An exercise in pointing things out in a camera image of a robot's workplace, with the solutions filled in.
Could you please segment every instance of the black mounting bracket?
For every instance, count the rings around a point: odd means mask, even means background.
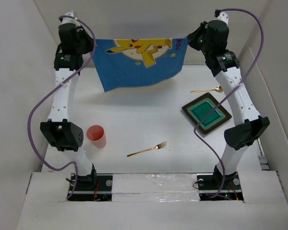
[[[83,131],[80,127],[67,119],[62,122],[47,122],[40,123],[40,131],[43,133],[48,143],[52,147],[56,147],[58,151],[73,150],[78,151],[78,148],[83,144]]]

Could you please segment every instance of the pink cup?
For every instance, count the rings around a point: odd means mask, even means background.
[[[103,127],[91,126],[86,132],[87,138],[97,147],[102,149],[106,146],[107,140]]]

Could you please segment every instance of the screw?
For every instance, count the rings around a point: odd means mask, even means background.
[[[204,180],[203,180],[202,178],[201,178],[201,179],[198,179],[197,184],[198,184],[199,186],[203,186],[203,185],[204,185]]]
[[[233,180],[233,183],[234,183],[235,185],[239,185],[239,184],[240,184],[240,180],[239,180],[238,178],[235,178],[235,179]]]
[[[106,186],[110,187],[112,186],[113,182],[111,180],[107,180],[106,181]]]

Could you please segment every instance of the cloth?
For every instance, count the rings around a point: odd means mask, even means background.
[[[156,84],[181,71],[187,38],[97,39],[93,61],[104,91]]]

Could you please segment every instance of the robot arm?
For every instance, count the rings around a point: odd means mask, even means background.
[[[63,18],[59,35],[61,44],[54,62],[56,86],[75,73],[83,64],[82,54],[93,49],[92,39],[76,20]],[[77,163],[79,182],[88,179],[95,181],[95,168],[82,147],[83,131],[72,122],[72,105],[78,79],[79,76],[74,76],[57,90],[48,121],[41,122],[40,130],[51,146]]]
[[[239,62],[235,54],[226,49],[229,34],[228,15],[216,11],[215,16],[217,17],[215,20],[201,23],[200,27],[187,38],[192,48],[202,51],[206,65],[226,95],[240,85],[228,98],[235,126],[224,132],[227,144],[221,160],[225,167],[226,181],[229,181],[237,174],[237,165],[243,153],[259,138],[270,122],[268,117],[262,118],[254,107],[245,85],[241,83]],[[218,186],[222,174],[222,166],[219,163],[214,171]]]

